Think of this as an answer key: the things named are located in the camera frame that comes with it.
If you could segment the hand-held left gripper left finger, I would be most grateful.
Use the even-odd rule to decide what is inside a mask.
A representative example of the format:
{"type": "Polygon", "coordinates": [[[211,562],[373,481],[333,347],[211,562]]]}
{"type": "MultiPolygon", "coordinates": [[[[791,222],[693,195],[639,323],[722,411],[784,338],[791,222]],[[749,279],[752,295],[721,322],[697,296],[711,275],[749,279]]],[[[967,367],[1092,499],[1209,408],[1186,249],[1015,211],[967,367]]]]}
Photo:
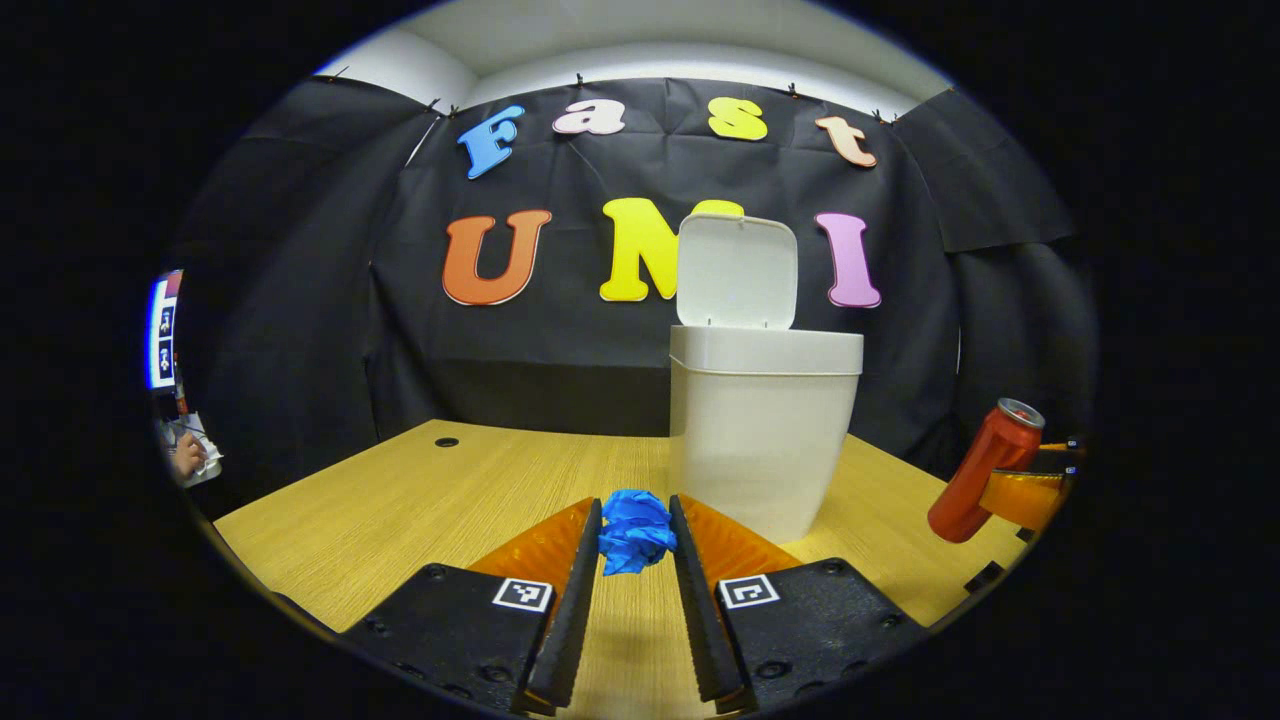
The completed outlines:
{"type": "Polygon", "coordinates": [[[593,601],[602,503],[586,497],[466,568],[420,568],[344,642],[461,700],[509,714],[570,706],[593,601]]]}

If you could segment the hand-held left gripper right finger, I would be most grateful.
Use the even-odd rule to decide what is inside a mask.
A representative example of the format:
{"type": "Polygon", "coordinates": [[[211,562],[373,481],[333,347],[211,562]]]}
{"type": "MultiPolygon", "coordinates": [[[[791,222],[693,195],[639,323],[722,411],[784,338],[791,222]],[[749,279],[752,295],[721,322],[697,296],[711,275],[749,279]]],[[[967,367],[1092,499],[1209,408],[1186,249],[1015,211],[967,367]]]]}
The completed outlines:
{"type": "Polygon", "coordinates": [[[718,715],[778,717],[931,638],[845,559],[805,562],[689,495],[669,515],[698,693],[718,715]]]}

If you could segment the red pop can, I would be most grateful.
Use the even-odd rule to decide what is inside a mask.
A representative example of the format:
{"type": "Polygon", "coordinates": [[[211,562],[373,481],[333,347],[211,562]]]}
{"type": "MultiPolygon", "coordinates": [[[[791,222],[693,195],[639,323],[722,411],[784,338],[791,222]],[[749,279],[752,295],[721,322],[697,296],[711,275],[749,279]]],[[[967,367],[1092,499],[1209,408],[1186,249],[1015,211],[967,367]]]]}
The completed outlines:
{"type": "Polygon", "coordinates": [[[1039,451],[1044,416],[1023,401],[998,398],[964,460],[933,502],[927,521],[941,539],[969,541],[991,512],[980,506],[993,471],[1025,471],[1039,451]]]}

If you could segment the blue paper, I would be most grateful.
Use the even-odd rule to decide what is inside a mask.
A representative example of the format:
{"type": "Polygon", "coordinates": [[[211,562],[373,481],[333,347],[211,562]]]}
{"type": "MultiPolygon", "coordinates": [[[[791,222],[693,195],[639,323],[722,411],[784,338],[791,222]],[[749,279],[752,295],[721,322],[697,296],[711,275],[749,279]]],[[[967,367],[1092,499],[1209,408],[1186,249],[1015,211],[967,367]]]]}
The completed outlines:
{"type": "Polygon", "coordinates": [[[603,505],[602,518],[598,550],[605,560],[605,577],[639,574],[678,548],[671,512],[649,491],[614,491],[603,505]]]}

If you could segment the white desktop garbage bin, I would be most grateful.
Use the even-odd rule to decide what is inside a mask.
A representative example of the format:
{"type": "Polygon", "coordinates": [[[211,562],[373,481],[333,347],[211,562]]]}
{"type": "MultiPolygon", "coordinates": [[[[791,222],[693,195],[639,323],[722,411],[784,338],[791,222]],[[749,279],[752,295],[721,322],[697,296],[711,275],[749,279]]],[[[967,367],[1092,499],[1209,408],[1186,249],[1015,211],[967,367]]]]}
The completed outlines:
{"type": "Polygon", "coordinates": [[[675,488],[773,543],[800,541],[835,478],[865,341],[795,327],[797,238],[778,222],[686,217],[677,275],[669,329],[675,488]]]}

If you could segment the wooden desktop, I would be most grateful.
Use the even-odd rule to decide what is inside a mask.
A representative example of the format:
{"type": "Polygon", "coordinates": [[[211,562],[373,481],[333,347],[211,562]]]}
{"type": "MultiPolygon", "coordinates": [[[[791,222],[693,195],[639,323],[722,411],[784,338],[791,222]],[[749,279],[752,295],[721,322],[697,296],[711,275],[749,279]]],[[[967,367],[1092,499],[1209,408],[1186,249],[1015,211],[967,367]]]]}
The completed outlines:
{"type": "MultiPolygon", "coordinates": [[[[268,588],[337,630],[430,562],[463,568],[586,497],[668,497],[669,441],[429,421],[215,521],[268,588]]],[[[849,561],[916,623],[956,609],[991,564],[1027,551],[995,518],[951,544],[925,512],[942,482],[847,437],[810,533],[787,551],[849,561]]],[[[710,720],[673,564],[598,578],[571,706],[558,720],[710,720]]]]}

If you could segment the black backdrop cloth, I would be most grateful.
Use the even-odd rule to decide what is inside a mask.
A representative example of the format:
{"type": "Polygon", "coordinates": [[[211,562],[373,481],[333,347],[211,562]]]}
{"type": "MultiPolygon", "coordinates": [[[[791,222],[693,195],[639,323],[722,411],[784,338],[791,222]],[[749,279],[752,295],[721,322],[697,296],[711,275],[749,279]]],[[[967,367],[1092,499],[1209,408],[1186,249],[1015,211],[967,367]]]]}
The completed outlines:
{"type": "Polygon", "coordinates": [[[721,205],[797,240],[800,331],[861,334],[850,432],[947,477],[997,398],[1093,418],[1083,243],[1030,154],[946,90],[896,120],[713,79],[445,111],[310,79],[180,223],[175,360],[248,503],[425,421],[666,436],[667,269],[721,205]]]}

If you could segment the white paper sheet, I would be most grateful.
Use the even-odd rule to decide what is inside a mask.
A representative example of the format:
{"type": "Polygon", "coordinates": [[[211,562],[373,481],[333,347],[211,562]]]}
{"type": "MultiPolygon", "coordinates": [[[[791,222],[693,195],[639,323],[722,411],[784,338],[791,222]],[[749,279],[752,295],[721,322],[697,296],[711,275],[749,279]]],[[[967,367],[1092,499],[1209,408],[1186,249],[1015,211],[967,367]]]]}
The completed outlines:
{"type": "Polygon", "coordinates": [[[161,445],[161,452],[166,457],[166,460],[169,461],[169,466],[170,466],[170,470],[172,470],[172,474],[173,474],[174,479],[175,479],[175,475],[174,475],[174,471],[173,471],[173,468],[172,468],[172,462],[170,462],[170,452],[172,452],[172,447],[177,443],[178,438],[183,433],[186,433],[188,430],[192,432],[192,433],[195,433],[204,442],[205,447],[207,448],[209,457],[207,457],[207,465],[205,466],[205,469],[202,471],[197,473],[195,477],[192,477],[186,483],[179,483],[175,479],[175,483],[179,487],[182,487],[184,489],[192,488],[192,487],[202,484],[206,480],[210,480],[210,479],[216,478],[216,477],[220,475],[220,473],[221,473],[221,459],[223,459],[223,455],[221,455],[219,447],[212,442],[212,438],[209,436],[207,428],[204,424],[204,419],[197,413],[179,415],[179,416],[172,418],[172,419],[160,419],[160,420],[156,420],[155,421],[155,429],[156,429],[157,438],[159,438],[160,445],[161,445]]]}

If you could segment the computer monitor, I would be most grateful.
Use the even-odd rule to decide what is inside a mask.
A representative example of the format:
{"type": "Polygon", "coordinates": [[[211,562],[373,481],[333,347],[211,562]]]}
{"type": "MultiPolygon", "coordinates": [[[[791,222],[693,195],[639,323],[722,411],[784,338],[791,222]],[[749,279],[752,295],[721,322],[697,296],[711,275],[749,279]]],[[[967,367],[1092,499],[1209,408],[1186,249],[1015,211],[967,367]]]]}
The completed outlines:
{"type": "Polygon", "coordinates": [[[175,328],[182,269],[161,274],[154,283],[146,332],[146,380],[154,393],[174,392],[178,384],[175,328]]]}

